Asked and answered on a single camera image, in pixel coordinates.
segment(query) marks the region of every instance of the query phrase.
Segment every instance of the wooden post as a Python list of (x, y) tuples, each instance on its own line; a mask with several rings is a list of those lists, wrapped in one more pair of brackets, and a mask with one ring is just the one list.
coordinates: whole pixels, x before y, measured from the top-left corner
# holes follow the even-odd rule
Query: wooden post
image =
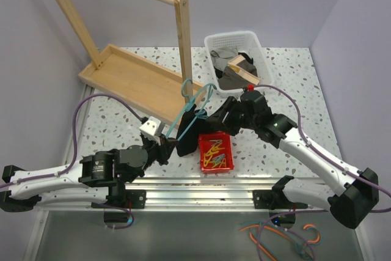
[[(174, 0), (177, 19), (178, 45), (181, 58), (182, 79), (192, 79), (189, 0)], [(187, 83), (185, 94), (193, 96), (193, 87)]]
[(93, 42), (86, 26), (84, 25), (78, 11), (75, 9), (71, 0), (56, 0), (62, 12), (67, 17), (68, 21), (73, 27), (73, 30), (78, 35), (81, 43), (84, 45), (88, 54), (91, 57), (91, 60), (94, 63), (96, 69), (100, 68), (103, 65), (103, 60), (100, 56), (100, 53), (97, 49), (97, 46)]

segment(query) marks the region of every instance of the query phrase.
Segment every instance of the wooden rack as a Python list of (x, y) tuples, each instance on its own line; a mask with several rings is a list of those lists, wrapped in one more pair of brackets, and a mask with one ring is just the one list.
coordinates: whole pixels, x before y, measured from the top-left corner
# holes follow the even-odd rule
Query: wooden rack
[[(159, 0), (175, 8), (182, 75), (112, 44), (99, 52), (72, 1), (56, 1), (92, 60), (79, 74), (81, 80), (122, 97), (148, 115), (172, 123), (184, 105), (181, 85), (192, 78), (189, 0)], [(187, 83), (185, 93), (192, 97), (202, 86)]]

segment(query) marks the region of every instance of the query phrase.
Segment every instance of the red box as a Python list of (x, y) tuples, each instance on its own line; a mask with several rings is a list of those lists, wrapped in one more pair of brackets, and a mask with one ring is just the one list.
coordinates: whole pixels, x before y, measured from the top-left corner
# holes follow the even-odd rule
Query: red box
[(200, 146), (201, 171), (205, 173), (228, 172), (233, 169), (231, 139), (221, 131), (213, 134), (201, 134)]

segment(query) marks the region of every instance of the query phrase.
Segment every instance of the robotic hand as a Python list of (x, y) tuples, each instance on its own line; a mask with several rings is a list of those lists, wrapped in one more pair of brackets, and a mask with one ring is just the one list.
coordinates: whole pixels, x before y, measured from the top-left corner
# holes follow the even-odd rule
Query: robotic hand
[[(144, 118), (140, 127), (142, 146), (127, 149), (99, 151), (84, 157), (66, 173), (59, 174), (68, 166), (40, 171), (24, 171), (14, 165), (6, 166), (2, 175), (6, 183), (14, 182), (8, 191), (0, 192), (0, 208), (7, 212), (32, 210), (36, 205), (55, 202), (91, 202), (93, 208), (105, 204), (127, 208), (125, 182), (143, 177), (144, 171), (157, 161), (168, 164), (177, 140), (166, 138), (161, 132), (164, 124), (154, 118)], [(39, 178), (46, 174), (57, 177)], [(26, 177), (37, 179), (20, 182)]]
[[(258, 208), (292, 208), (294, 203), (305, 203), (330, 211), (341, 224), (355, 229), (379, 202), (378, 189), (347, 174), (350, 171), (377, 185), (378, 176), (375, 172), (369, 168), (360, 171), (348, 165), (305, 134), (307, 140), (304, 142), (297, 124), (283, 114), (273, 114), (266, 98), (258, 91), (246, 90), (240, 101), (228, 97), (206, 121), (214, 130), (231, 136), (238, 134), (241, 128), (254, 130), (262, 141), (294, 156), (325, 182), (325, 185), (316, 185), (286, 175), (271, 191), (262, 191), (257, 195), (264, 203), (264, 207)], [(316, 154), (310, 144), (338, 163), (344, 171)]]

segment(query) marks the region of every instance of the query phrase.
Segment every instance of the white basket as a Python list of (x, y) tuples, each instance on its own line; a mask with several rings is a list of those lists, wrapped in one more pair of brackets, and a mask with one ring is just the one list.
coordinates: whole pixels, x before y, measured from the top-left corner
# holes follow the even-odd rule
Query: white basket
[(223, 46), (236, 48), (239, 52), (247, 53), (250, 58), (254, 58), (254, 65), (257, 68), (258, 77), (261, 79), (262, 84), (274, 84), (274, 77), (268, 61), (266, 61), (265, 55), (263, 54), (262, 47), (259, 43), (257, 35), (251, 31), (239, 31), (231, 33), (222, 33), (208, 36), (204, 39), (206, 53), (208, 55), (209, 68), (213, 77), (213, 82), (217, 87), (217, 91), (223, 96), (238, 96), (243, 90), (232, 89), (222, 90), (219, 87), (216, 73), (210, 56), (210, 51), (218, 49)]

